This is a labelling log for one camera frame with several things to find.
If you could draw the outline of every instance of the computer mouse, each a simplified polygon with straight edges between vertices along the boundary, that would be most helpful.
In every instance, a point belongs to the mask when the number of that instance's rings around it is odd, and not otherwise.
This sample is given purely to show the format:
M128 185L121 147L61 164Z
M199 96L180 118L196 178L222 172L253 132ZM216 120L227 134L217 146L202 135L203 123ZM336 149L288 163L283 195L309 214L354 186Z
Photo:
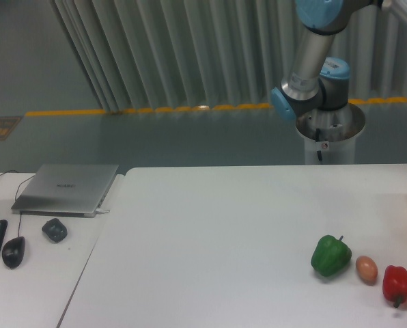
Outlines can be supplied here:
M15 269L23 261L25 255L25 237L17 237L8 241L1 252L3 263L10 268Z

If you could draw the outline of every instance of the pepper stem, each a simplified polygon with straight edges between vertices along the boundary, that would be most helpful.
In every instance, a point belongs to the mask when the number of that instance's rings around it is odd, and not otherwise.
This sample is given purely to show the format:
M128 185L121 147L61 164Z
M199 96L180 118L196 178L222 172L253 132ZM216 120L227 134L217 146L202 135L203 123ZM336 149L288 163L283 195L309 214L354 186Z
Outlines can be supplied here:
M397 297L395 303L393 304L395 309L397 309L401 305L403 300L404 300L404 298L401 295Z

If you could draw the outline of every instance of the blue joint cap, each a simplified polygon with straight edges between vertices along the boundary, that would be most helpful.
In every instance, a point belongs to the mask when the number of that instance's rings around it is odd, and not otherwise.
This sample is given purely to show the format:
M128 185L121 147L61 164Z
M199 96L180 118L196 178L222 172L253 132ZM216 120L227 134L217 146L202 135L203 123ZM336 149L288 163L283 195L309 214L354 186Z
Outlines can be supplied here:
M270 99L273 107L284 120L289 121L296 118L292 106L290 106L287 99L285 99L284 95L278 90L278 88L275 88L270 92Z
M327 57L320 71L320 76L327 79L348 80L350 68L348 63L340 58Z
M296 12L310 29L321 29L332 23L343 7L343 0L296 0Z

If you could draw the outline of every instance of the laptop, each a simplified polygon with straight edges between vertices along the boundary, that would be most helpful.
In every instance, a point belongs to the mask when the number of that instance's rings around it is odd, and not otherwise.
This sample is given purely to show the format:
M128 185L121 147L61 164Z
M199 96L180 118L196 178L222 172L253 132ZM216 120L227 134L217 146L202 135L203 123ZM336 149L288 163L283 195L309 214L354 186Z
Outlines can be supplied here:
M118 165L44 164L11 209L28 215L95 217Z

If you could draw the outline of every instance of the egg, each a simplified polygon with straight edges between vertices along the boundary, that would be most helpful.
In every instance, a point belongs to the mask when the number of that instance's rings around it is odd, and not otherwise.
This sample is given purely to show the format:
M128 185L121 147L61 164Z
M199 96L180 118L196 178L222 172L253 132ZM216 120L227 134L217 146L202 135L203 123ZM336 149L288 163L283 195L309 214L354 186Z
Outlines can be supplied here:
M369 256L359 256L355 262L356 272L368 284L374 284L378 276L378 267Z

